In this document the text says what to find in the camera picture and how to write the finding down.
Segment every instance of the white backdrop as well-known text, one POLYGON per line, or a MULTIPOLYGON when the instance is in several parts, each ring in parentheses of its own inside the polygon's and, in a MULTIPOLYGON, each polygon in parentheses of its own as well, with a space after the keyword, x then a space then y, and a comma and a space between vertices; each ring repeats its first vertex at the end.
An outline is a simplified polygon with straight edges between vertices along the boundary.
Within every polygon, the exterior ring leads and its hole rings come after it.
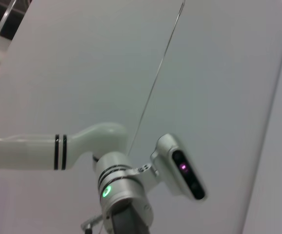
MULTIPOLYGON (((0 69, 0 136, 102 121, 132 136, 180 5, 33 1, 0 69)), ((187 0, 131 157, 148 162, 177 134, 209 198, 159 186, 152 233, 241 233, 281 59, 280 1, 187 0)), ((81 233, 100 209, 89 156, 66 172, 0 171, 0 234, 81 233)))

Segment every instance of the camera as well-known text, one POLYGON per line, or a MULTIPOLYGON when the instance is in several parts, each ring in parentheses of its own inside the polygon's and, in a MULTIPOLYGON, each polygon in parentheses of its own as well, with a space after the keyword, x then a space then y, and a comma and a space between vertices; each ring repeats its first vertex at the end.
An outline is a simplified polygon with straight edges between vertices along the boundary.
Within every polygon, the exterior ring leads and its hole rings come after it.
POLYGON ((151 155, 161 179, 167 184, 173 195, 186 195, 189 199, 202 200, 206 192, 188 156, 175 136, 163 135, 151 155))

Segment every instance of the robotic arm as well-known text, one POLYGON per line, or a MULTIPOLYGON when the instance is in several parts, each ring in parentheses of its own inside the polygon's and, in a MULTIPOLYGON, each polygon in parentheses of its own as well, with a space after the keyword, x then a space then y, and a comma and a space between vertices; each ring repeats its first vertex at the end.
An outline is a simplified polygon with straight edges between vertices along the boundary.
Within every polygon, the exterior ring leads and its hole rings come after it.
POLYGON ((86 234, 91 234, 92 227, 102 220, 109 234, 148 234, 153 211, 146 193, 160 182, 165 182, 173 195, 205 199, 206 192, 192 159, 173 135, 163 135, 150 156, 152 163, 138 168, 133 167, 126 154, 127 140, 126 129, 116 123, 97 124, 70 136, 0 138, 0 168, 65 170, 80 155, 92 152, 102 215, 82 224, 86 234))

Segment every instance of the green led light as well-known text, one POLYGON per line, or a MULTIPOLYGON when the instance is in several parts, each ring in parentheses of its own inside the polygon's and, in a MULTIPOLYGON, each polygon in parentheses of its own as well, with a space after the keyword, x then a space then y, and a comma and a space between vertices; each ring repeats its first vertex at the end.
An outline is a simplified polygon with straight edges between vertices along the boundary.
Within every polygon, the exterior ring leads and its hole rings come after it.
POLYGON ((107 186, 107 187, 104 189, 103 197, 106 197, 106 196, 110 193, 111 189, 112 189, 111 186, 107 186))

